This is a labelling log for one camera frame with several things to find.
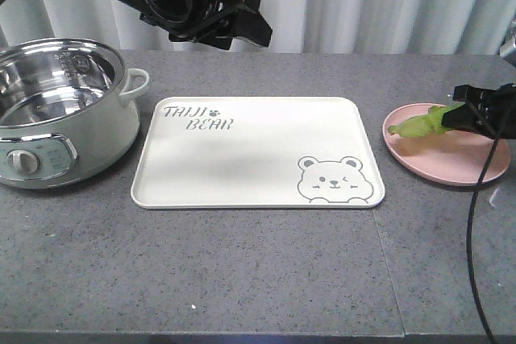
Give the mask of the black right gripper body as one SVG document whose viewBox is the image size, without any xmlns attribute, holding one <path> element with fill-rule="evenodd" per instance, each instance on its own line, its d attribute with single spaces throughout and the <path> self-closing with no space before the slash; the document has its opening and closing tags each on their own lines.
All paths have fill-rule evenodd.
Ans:
<svg viewBox="0 0 516 344">
<path fill-rule="evenodd" d="M 479 111 L 479 132 L 493 138 L 501 127 L 502 138 L 515 137 L 515 84 L 506 84 L 496 90 L 485 89 L 481 92 Z"/>
</svg>

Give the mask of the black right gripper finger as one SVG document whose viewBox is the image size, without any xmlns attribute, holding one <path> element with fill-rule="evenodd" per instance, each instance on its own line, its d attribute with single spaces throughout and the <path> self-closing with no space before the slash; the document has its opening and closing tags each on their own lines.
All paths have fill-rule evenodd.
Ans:
<svg viewBox="0 0 516 344">
<path fill-rule="evenodd" d="M 454 102 L 467 102 L 475 107 L 495 107 L 502 104 L 504 97 L 495 89 L 459 85 L 454 88 L 452 100 Z"/>
<path fill-rule="evenodd" d="M 460 131 L 489 131 L 490 125 L 481 112 L 469 104 L 463 104 L 443 115 L 442 125 Z"/>
</svg>

